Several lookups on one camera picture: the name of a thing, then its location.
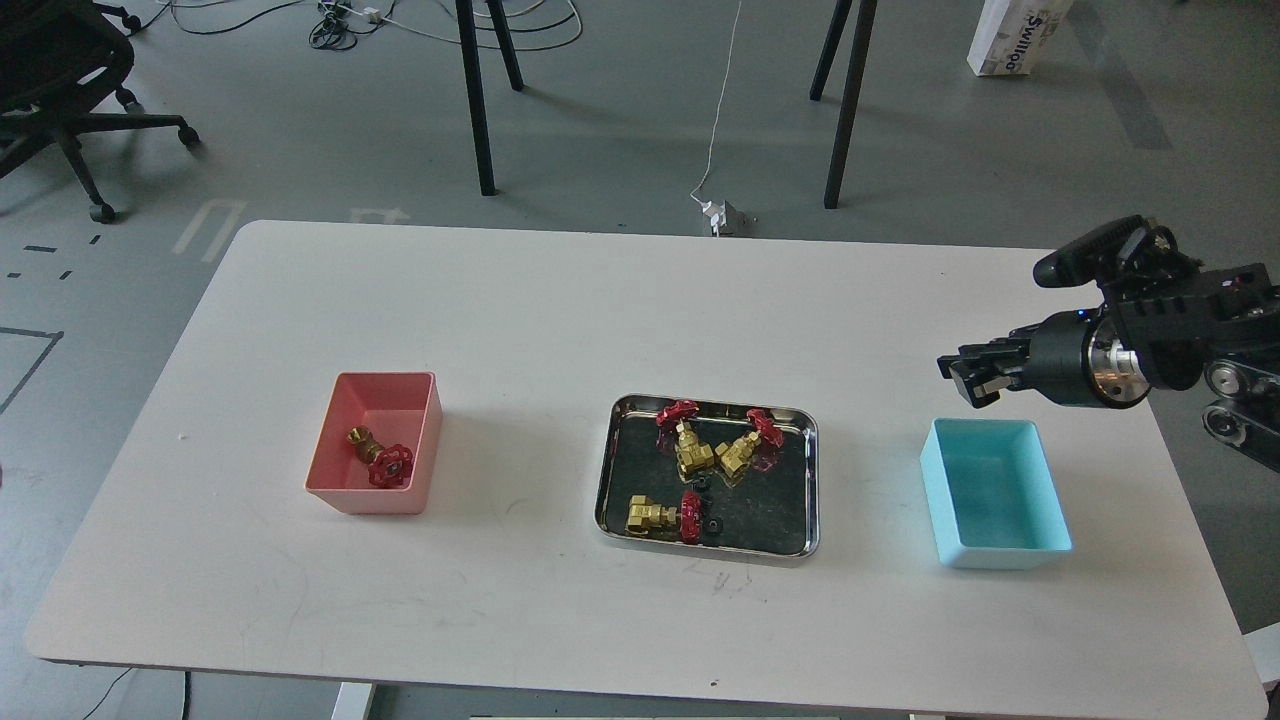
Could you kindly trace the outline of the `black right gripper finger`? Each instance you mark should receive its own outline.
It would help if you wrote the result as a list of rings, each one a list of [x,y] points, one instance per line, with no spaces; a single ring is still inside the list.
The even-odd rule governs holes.
[[[986,343],[961,345],[955,354],[938,356],[937,365],[941,375],[951,375],[955,363],[979,373],[1018,374],[1029,357],[1029,348],[1028,338],[996,338]]]
[[[1023,389],[1024,363],[950,363],[950,377],[957,392],[974,409],[988,407],[1002,391]]]

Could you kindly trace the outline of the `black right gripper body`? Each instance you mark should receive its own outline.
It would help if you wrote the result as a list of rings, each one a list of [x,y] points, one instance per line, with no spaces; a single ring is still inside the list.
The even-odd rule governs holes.
[[[1146,400],[1137,352],[1102,307],[1055,313],[1007,338],[1024,347],[1007,370],[1010,391],[1033,389],[1069,407],[1124,410]]]

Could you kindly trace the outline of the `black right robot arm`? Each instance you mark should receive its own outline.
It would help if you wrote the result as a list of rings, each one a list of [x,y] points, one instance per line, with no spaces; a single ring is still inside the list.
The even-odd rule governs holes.
[[[940,356],[941,375],[973,407],[1029,389],[1061,406],[1124,410],[1153,389],[1204,382],[1216,396],[1201,414],[1204,430],[1277,469],[1277,287],[1262,265],[1068,272],[1039,263],[1033,277],[1043,287],[1093,281],[1103,301]]]

